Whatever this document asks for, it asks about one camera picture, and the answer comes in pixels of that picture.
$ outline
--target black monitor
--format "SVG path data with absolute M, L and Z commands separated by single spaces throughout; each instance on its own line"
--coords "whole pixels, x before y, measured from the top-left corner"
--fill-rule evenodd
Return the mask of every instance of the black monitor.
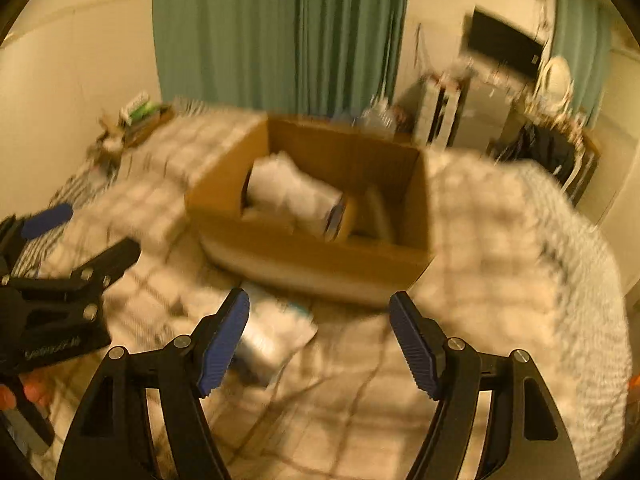
M 522 74 L 525 78 L 538 78 L 538 69 L 544 46 L 523 32 L 474 10 L 467 46 L 480 54 L 495 59 L 499 64 Z

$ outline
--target white blanket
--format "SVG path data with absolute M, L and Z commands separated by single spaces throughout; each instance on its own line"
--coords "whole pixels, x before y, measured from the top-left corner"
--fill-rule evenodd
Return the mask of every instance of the white blanket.
M 159 348 L 189 333 L 204 314 L 185 312 L 181 295 L 209 287 L 219 290 L 222 300 L 240 282 L 207 261 L 187 224 L 183 195 L 261 119 L 228 109 L 175 119 L 124 158 L 111 189 L 76 212 L 43 264 L 48 274 L 64 274 L 126 235 L 142 244 L 139 262 L 105 294 L 114 345 L 130 352 Z M 561 276 L 542 257 L 539 223 L 522 182 L 477 157 L 430 153 L 429 160 L 436 257 L 410 292 L 412 298 L 447 335 L 464 338 L 478 351 L 507 355 L 514 348 L 527 349 L 566 421 L 583 477 L 596 478 L 617 449 L 622 414 L 617 435 L 587 434 L 576 419 L 584 414 L 585 400 L 576 393 L 577 378 L 564 373 L 565 354 L 559 351 Z M 266 390 L 245 387 L 230 372 L 202 403 L 232 477 L 403 479 L 435 403 L 415 387 L 388 316 L 294 299 L 311 310 L 318 334 L 275 384 Z M 68 425 L 104 353 L 54 370 L 56 441 L 45 457 L 34 459 L 45 479 L 53 478 Z M 607 361 L 599 365 L 606 367 Z M 592 388 L 602 394 L 599 384 Z M 481 399 L 461 478 L 475 475 L 487 400 Z M 612 399 L 614 418 L 616 406 Z M 151 397 L 149 411 L 158 460 L 167 471 L 172 464 L 158 396 Z M 588 446 L 590 438 L 597 446 Z M 587 460 L 590 449 L 597 453 Z

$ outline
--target teal curtain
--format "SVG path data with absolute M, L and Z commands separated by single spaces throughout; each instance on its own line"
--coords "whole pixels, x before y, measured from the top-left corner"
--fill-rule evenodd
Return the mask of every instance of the teal curtain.
M 609 72 L 610 12 L 597 0 L 556 0 L 552 56 L 563 56 L 574 78 L 574 112 L 583 110 L 593 125 Z
M 406 0 L 300 0 L 298 109 L 359 114 L 393 97 Z
M 290 112 L 297 0 L 152 0 L 162 98 Z
M 406 0 L 153 0 L 162 98 L 359 114 L 392 97 Z

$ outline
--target bed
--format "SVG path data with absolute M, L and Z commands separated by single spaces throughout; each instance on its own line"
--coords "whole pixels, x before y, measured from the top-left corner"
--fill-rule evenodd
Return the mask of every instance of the bed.
M 188 225 L 183 195 L 262 115 L 178 108 L 178 117 L 127 153 L 117 175 L 76 206 L 55 244 L 23 267 L 65 274 L 124 236 L 139 240 L 139 262 L 105 295 L 113 344 L 130 352 L 190 333 L 211 312 L 188 306 L 186 296 L 205 291 L 222 301 L 241 281 L 208 261 Z M 428 157 L 436 257 L 411 297 L 448 335 L 478 351 L 527 349 L 556 399 L 582 477 L 597 478 L 622 441 L 630 376 L 623 295 L 608 247 L 533 164 L 494 166 L 453 150 Z M 231 372 L 203 400 L 231 475 L 404 478 L 435 403 L 415 387 L 388 317 L 292 299 L 318 324 L 311 343 L 269 388 L 244 386 Z M 52 370 L 56 439 L 44 457 L 33 457 L 45 479 L 54 477 L 68 425 L 104 353 Z M 159 399 L 154 392 L 149 398 L 158 462 L 170 472 Z M 484 396 L 460 478 L 475 476 L 487 416 Z

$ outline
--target open cardboard box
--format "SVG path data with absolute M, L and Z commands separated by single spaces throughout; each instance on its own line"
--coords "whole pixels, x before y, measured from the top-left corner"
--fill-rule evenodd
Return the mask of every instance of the open cardboard box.
M 284 151 L 306 174 L 358 203 L 380 191 L 396 233 L 388 244 L 344 232 L 325 241 L 302 231 L 242 219 L 244 187 L 254 160 Z M 357 128 L 268 118 L 233 146 L 185 196 L 187 214 L 209 257 L 256 282 L 350 303 L 384 307 L 408 289 L 431 260 L 426 161 L 412 146 L 359 134 Z

